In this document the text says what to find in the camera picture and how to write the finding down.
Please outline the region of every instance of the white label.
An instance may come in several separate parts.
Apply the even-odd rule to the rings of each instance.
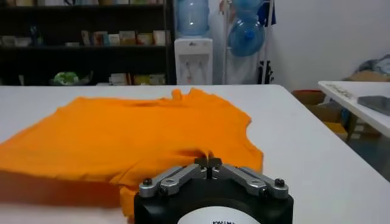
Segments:
[[[178,224],[260,224],[254,218],[237,209],[210,206],[184,215]]]

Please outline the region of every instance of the water cooler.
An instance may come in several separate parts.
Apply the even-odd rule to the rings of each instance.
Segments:
[[[178,85],[213,84],[213,40],[179,38],[175,40]]]
[[[213,84],[213,40],[206,38],[208,0],[178,0],[175,40],[176,78],[178,85]]]

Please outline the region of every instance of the blue water jug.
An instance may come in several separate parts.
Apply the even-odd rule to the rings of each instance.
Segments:
[[[239,19],[232,27],[228,44],[237,57],[246,57],[258,52],[265,39],[264,27],[256,17]]]
[[[183,36],[202,36],[208,31],[208,0],[178,0],[177,25]]]
[[[241,18],[247,15],[257,15],[258,9],[263,5],[263,0],[233,0],[236,16]]]

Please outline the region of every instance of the table surface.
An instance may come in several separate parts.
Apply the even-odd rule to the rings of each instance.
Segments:
[[[319,87],[337,103],[390,138],[390,116],[358,104],[361,96],[390,97],[390,83],[321,81]]]
[[[190,86],[0,86],[0,142],[78,96],[155,99]],[[264,174],[294,197],[296,224],[390,223],[390,183],[277,85],[198,86],[252,117],[248,138],[264,151]],[[125,223],[120,209],[0,205],[1,223]]]

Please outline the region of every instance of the black bolt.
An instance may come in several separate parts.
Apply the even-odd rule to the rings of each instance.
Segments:
[[[269,192],[266,188],[263,188],[262,190],[260,190],[260,197],[261,198],[267,198],[269,195]]]
[[[144,185],[146,185],[146,186],[152,185],[152,179],[151,178],[145,178],[142,183]]]
[[[283,179],[276,179],[275,180],[275,186],[277,186],[277,187],[284,187],[285,186],[285,181]]]
[[[166,189],[163,189],[163,188],[160,188],[160,189],[158,190],[158,192],[159,192],[160,195],[162,195],[162,196],[167,196],[167,194],[168,194],[168,191],[167,191]]]

